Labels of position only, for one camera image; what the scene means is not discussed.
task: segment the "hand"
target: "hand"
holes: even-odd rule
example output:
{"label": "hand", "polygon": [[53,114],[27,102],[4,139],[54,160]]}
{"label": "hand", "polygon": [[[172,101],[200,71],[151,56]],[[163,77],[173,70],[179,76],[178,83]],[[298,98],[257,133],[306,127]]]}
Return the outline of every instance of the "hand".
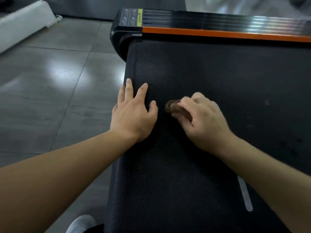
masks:
{"label": "hand", "polygon": [[143,84],[133,98],[132,81],[126,80],[126,86],[122,85],[119,90],[118,103],[112,109],[110,130],[130,136],[135,142],[150,135],[158,117],[158,107],[155,101],[151,101],[149,112],[146,110],[147,89],[148,84]]}
{"label": "hand", "polygon": [[178,105],[191,114],[192,122],[181,114],[174,113],[172,116],[201,150],[216,155],[223,145],[235,137],[218,105],[202,93],[196,92],[191,98],[184,97]]}

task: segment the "white sneaker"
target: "white sneaker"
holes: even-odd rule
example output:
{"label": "white sneaker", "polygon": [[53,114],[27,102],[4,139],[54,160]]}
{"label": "white sneaker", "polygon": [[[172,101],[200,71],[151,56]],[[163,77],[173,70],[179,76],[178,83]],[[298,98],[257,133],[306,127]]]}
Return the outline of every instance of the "white sneaker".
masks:
{"label": "white sneaker", "polygon": [[66,233],[83,233],[87,229],[95,226],[97,226],[95,218],[90,215],[82,215],[70,224]]}

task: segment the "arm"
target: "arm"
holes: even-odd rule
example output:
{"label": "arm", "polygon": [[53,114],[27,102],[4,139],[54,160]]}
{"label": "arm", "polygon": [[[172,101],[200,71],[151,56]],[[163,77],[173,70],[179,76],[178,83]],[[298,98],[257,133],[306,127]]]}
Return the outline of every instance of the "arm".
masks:
{"label": "arm", "polygon": [[110,130],[96,137],[0,169],[0,232],[44,232],[114,160],[149,136],[158,108],[120,88]]}
{"label": "arm", "polygon": [[195,93],[179,103],[192,122],[178,119],[190,140],[222,160],[250,184],[293,233],[311,229],[311,177],[236,137],[214,101]]}

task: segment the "orange trim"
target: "orange trim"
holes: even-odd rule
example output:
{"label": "orange trim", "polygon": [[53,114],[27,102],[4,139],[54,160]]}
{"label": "orange trim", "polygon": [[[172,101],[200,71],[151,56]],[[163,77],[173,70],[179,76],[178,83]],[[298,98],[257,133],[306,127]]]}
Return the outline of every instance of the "orange trim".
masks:
{"label": "orange trim", "polygon": [[142,27],[142,32],[143,33],[161,33],[161,34],[191,35],[191,36],[205,36],[205,37],[261,39],[261,40],[311,43],[311,37],[308,37],[308,36],[262,34],[262,33],[239,33],[239,32],[203,30],[203,29]]}

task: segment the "treadmill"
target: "treadmill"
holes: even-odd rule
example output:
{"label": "treadmill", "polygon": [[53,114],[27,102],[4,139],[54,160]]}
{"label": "treadmill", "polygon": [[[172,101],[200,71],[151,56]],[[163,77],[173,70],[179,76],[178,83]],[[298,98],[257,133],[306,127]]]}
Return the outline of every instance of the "treadmill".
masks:
{"label": "treadmill", "polygon": [[230,129],[311,175],[311,22],[122,9],[111,41],[158,120],[113,164],[104,232],[289,232],[245,181],[164,111],[203,93]]}

